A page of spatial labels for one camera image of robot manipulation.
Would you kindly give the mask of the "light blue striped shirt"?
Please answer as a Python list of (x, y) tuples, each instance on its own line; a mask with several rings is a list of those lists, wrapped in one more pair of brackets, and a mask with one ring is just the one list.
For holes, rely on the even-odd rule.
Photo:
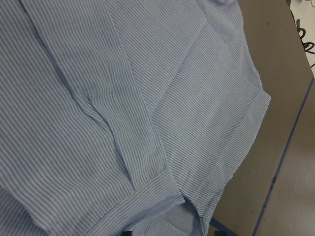
[(205, 236), (270, 99), (236, 0), (1, 1), (1, 235)]

